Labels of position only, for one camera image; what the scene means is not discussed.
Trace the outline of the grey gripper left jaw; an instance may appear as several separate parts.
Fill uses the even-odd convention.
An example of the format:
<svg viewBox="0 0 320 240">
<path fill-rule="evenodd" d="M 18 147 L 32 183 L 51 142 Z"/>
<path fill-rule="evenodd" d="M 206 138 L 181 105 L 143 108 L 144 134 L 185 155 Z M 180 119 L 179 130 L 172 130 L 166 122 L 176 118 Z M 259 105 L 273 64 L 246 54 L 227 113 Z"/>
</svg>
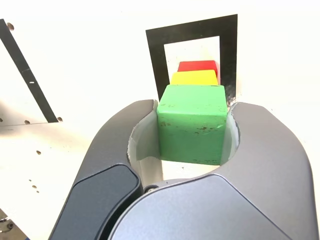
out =
<svg viewBox="0 0 320 240">
<path fill-rule="evenodd" d="M 163 178 L 156 100 L 111 117 L 92 140 L 50 234 L 52 240 L 106 240 L 121 214 Z"/>
</svg>

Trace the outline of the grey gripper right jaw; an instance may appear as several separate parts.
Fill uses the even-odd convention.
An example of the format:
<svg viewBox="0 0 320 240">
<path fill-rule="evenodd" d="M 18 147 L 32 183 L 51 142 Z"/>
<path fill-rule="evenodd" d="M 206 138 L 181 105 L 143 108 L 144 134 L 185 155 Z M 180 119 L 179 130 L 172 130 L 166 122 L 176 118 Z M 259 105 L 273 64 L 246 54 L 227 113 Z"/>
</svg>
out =
<svg viewBox="0 0 320 240">
<path fill-rule="evenodd" d="M 118 219 L 111 240 L 312 240 L 314 184 L 297 137 L 262 106 L 228 116 L 237 145 L 214 171 L 155 189 Z"/>
</svg>

